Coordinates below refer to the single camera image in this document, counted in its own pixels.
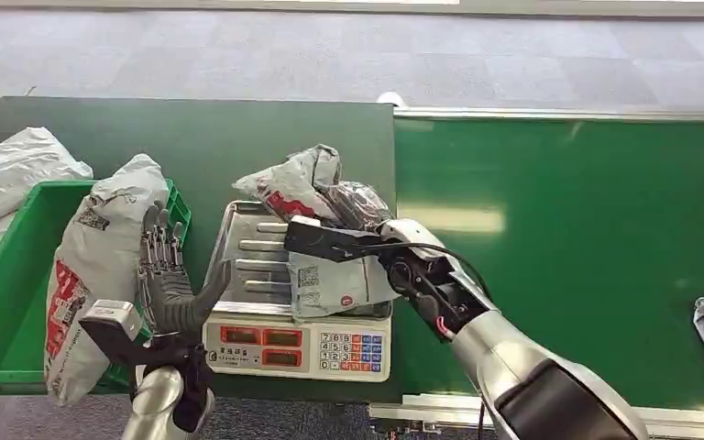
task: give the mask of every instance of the metal tray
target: metal tray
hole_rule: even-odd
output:
[[[264,314],[290,314],[288,252],[283,247],[286,231],[287,224],[260,202],[234,201],[225,208],[206,279],[218,261],[230,259],[234,264],[231,282],[216,310],[241,311],[246,303],[250,312],[256,312],[252,305],[263,304],[260,310]],[[225,303],[239,304],[236,307]],[[386,318],[391,315],[391,308],[391,302],[385,302],[338,315]]]

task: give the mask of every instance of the barcode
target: barcode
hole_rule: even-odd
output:
[[[320,272],[316,266],[298,269],[298,288],[319,286]]]
[[[109,220],[106,220],[99,214],[96,214],[91,208],[86,208],[82,211],[79,218],[77,218],[77,223],[80,225],[89,226],[93,229],[101,229],[102,231],[105,231],[106,227],[109,226]]]

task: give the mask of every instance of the weighing scale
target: weighing scale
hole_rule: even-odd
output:
[[[203,326],[212,371],[382,382],[390,375],[392,303],[295,322],[287,224],[257,202],[227,206],[206,273],[233,261],[228,287]]]

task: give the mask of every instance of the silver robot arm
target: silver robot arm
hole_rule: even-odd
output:
[[[483,279],[477,274],[470,278],[461,257],[427,228],[397,219],[377,232],[333,229],[294,217],[285,248],[333,261],[377,255],[392,289],[452,347],[498,438],[649,438],[644,422],[622,396],[588,368],[519,331],[492,303]]]

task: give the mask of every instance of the black cable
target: black cable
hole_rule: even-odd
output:
[[[484,401],[478,409],[478,440],[484,440]]]
[[[481,290],[484,291],[484,294],[487,295],[488,298],[492,299],[492,295],[490,294],[490,289],[487,288],[487,283],[484,282],[484,279],[481,278],[481,274],[479,274],[479,271],[476,270],[476,268],[473,267],[473,265],[462,255],[451,251],[447,249],[446,247],[440,247],[437,245],[431,245],[428,243],[385,243],[383,245],[362,245],[362,246],[355,246],[357,249],[370,249],[370,250],[378,250],[378,249],[398,249],[398,248],[426,248],[426,249],[432,249],[432,250],[437,250],[439,252],[443,252],[447,255],[451,255],[452,257],[455,257],[458,261],[460,261],[468,270],[471,271],[471,274],[473,274],[474,278],[476,278],[476,283],[478,283],[479,287],[481,287]]]

